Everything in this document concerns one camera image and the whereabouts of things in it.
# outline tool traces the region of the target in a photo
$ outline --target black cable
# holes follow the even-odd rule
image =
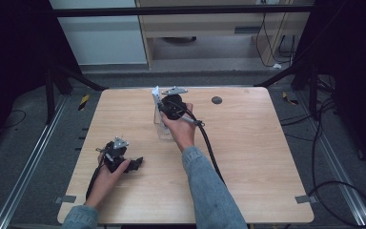
[[[316,185],[316,177],[315,177],[315,147],[316,147],[316,142],[319,139],[320,135],[322,134],[322,114],[325,111],[324,107],[328,106],[329,104],[332,104],[334,101],[332,100],[331,102],[325,104],[325,102],[327,102],[328,100],[330,100],[331,98],[325,100],[322,103],[321,108],[318,111],[318,116],[317,116],[317,128],[316,128],[316,133],[315,133],[315,138],[314,138],[314,143],[312,146],[312,166],[311,166],[311,170],[312,170],[312,180],[313,180],[313,190],[311,190],[308,194],[308,196],[310,197],[313,193],[315,193],[316,198],[318,199],[318,201],[320,202],[320,204],[322,204],[322,206],[336,219],[338,219],[339,221],[343,222],[344,224],[348,225],[348,226],[352,226],[352,227],[356,227],[356,228],[366,228],[366,224],[364,225],[358,225],[355,223],[352,223],[346,219],[342,219],[340,216],[338,216],[337,214],[335,214],[332,210],[330,210],[330,208],[324,203],[324,201],[322,200],[322,198],[319,195],[318,189],[329,185],[329,184],[341,184],[341,185],[345,185],[349,188],[352,188],[354,190],[356,190],[365,200],[366,200],[366,195],[364,193],[362,193],[360,190],[358,190],[355,186],[346,183],[346,182],[342,182],[342,181],[338,181],[338,180],[329,180],[329,181],[325,181],[319,185]]]
[[[280,61],[280,60],[277,60],[276,58],[275,58],[275,55],[273,54],[273,48],[272,48],[272,45],[271,45],[271,43],[270,43],[270,40],[269,40],[269,36],[267,35],[267,31],[266,31],[266,23],[265,23],[265,20],[266,20],[266,12],[264,12],[263,13],[263,20],[262,20],[262,22],[261,22],[261,25],[260,25],[260,30],[259,30],[259,32],[257,33],[257,36],[256,36],[256,49],[257,49],[257,52],[258,52],[258,54],[259,54],[259,56],[260,56],[260,59],[261,59],[261,62],[263,63],[263,65],[265,66],[265,67],[272,67],[273,65],[266,65],[264,62],[263,62],[263,58],[261,58],[261,53],[260,53],[260,50],[259,50],[259,48],[258,48],[258,46],[257,46],[257,44],[258,44],[258,36],[259,36],[259,34],[260,34],[260,32],[261,32],[261,30],[262,30],[262,28],[264,29],[264,33],[266,34],[266,40],[267,40],[267,43],[269,44],[269,48],[270,48],[270,54],[272,55],[272,57],[273,57],[273,59],[277,62],[277,64],[284,64],[284,63],[288,63],[289,61]]]
[[[283,51],[281,50],[281,46],[284,42],[284,39],[285,39],[285,35],[283,35],[283,37],[281,37],[281,41],[280,41],[280,44],[278,45],[278,53],[280,54],[280,56],[282,57],[287,57],[287,58],[291,58],[293,59],[294,58],[294,50],[295,50],[295,35],[293,35],[293,40],[292,40],[292,44],[291,44],[291,47],[290,47],[290,50],[289,51]]]
[[[23,113],[23,117],[20,119],[20,121],[14,123],[14,124],[11,124],[9,126],[4,126],[2,128],[8,129],[8,128],[15,127],[15,126],[19,125],[21,122],[23,122],[25,120],[25,118],[26,118],[26,112],[25,111],[22,111],[22,110],[13,110],[13,111],[11,111],[11,113],[16,113],[16,112]]]
[[[291,44],[290,66],[293,64],[294,58],[295,58],[295,35],[293,35],[293,42]]]
[[[215,157],[214,157],[214,153],[213,153],[213,149],[211,147],[210,140],[208,139],[207,133],[204,130],[204,123],[201,120],[197,120],[195,118],[194,114],[191,111],[189,111],[189,109],[187,109],[186,107],[182,107],[179,104],[176,104],[176,103],[171,102],[169,100],[167,100],[167,102],[171,103],[172,105],[176,106],[180,110],[184,111],[189,117],[192,118],[194,125],[197,126],[198,129],[200,129],[200,132],[201,132],[201,134],[204,137],[204,141],[206,142],[207,149],[208,149],[208,152],[210,154],[211,161],[213,163],[213,168],[215,169],[215,171],[218,174],[219,178],[225,184],[224,178],[222,177],[221,172],[219,171],[219,168],[218,168],[218,164],[216,163],[216,160],[215,160]]]
[[[89,195],[91,194],[92,188],[93,188],[93,184],[97,179],[97,176],[99,175],[100,169],[105,165],[103,163],[103,160],[105,159],[105,154],[103,154],[102,158],[100,159],[99,165],[97,166],[97,168],[94,170],[93,175],[91,176],[91,182],[89,183],[89,187],[88,190],[86,191],[86,199],[88,199]]]
[[[333,103],[333,102],[328,103],[328,104],[326,104],[326,105],[322,105],[322,107],[321,107],[318,111],[316,111],[316,114],[317,114],[317,115],[320,115],[319,113],[324,113],[324,112],[326,112],[327,110],[332,109],[333,107],[326,108],[326,106],[329,106],[329,105],[330,105],[330,104],[332,104],[332,103]],[[304,117],[303,117],[303,118],[300,118],[300,119],[299,119],[299,120],[297,120],[297,121],[288,122],[288,123],[283,123],[283,124],[281,124],[281,126],[290,126],[290,125],[297,124],[297,123],[299,123],[299,122],[302,122],[302,121],[304,121],[304,120],[308,119],[309,117],[312,117],[313,115],[312,115],[312,114],[302,114],[302,115],[298,115],[298,116],[294,116],[294,117],[284,118],[284,119],[281,119],[281,120],[279,120],[279,121],[280,121],[280,122],[282,122],[282,121],[286,121],[286,120],[290,120],[290,119],[294,119],[294,118],[302,117],[302,116],[304,116]]]
[[[295,136],[295,135],[289,135],[289,134],[284,134],[286,136],[290,136],[296,139],[300,139],[300,140],[305,140],[305,141],[314,141],[313,139],[307,139],[307,138],[303,138],[303,137],[299,137],[299,136]]]

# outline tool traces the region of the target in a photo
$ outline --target sleeve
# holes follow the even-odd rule
[[[62,229],[96,229],[97,217],[99,213],[96,209],[86,206],[79,205],[71,208],[70,212],[65,217]]]
[[[227,187],[201,151],[195,146],[188,147],[182,160],[197,228],[248,228]]]

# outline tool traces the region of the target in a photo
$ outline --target person's left hand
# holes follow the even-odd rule
[[[99,155],[99,163],[102,156],[103,153]],[[85,205],[98,209],[105,197],[114,188],[117,180],[120,179],[121,175],[124,173],[127,167],[129,167],[129,164],[129,160],[123,161],[120,166],[118,166],[118,168],[114,171],[114,173],[111,173],[106,165],[102,166],[91,189],[91,194],[85,202]]]

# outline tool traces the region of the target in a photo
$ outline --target gray floor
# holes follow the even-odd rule
[[[159,39],[156,43],[153,66],[147,71],[120,71],[117,74],[88,74],[92,81],[111,88],[160,86],[252,86],[270,78],[280,70],[262,65],[250,37],[197,37],[193,43],[171,43]],[[280,119],[305,115],[302,105],[293,105],[282,97],[283,91],[290,91],[287,77],[273,85],[269,92]],[[71,179],[73,167],[83,145],[83,136],[90,126],[92,116],[100,97],[85,85],[71,81],[74,90],[66,95],[64,112],[41,156],[30,183],[20,199],[10,225],[15,228],[38,228],[44,225],[58,227],[56,220],[60,205],[57,197],[65,194]],[[301,99],[308,90],[297,92]],[[90,99],[83,111],[78,111],[84,94]],[[321,100],[327,94],[319,94]],[[34,145],[41,135],[46,121],[45,91],[38,88],[17,98],[7,126],[0,135],[0,210],[10,195],[12,187],[28,162]],[[312,141],[315,131],[309,120],[283,127],[287,135],[295,165],[305,190],[312,186],[311,160]],[[336,108],[326,112],[322,119],[324,134],[339,158],[341,165],[353,184],[366,194],[366,161],[358,159],[357,148],[351,140]],[[316,147],[316,180],[322,182],[334,179],[335,175],[328,159],[320,147]],[[319,192],[325,203],[343,218],[354,221],[348,203],[337,187]],[[290,228],[350,228],[334,219],[319,204],[313,205],[315,219],[307,225],[292,225]],[[255,228],[273,228],[270,224],[256,225]]]

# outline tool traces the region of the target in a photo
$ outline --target table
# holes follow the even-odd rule
[[[307,223],[314,214],[265,88],[186,88],[183,101],[205,123],[213,153],[228,189],[248,223]],[[106,90],[98,102],[58,220],[83,204],[101,148],[116,136],[129,141],[126,157],[144,157],[138,171],[121,177],[100,213],[101,223],[195,223],[193,201],[174,141],[160,139],[153,124],[150,88]],[[222,98],[213,104],[212,98]],[[196,131],[195,144],[205,153]]]

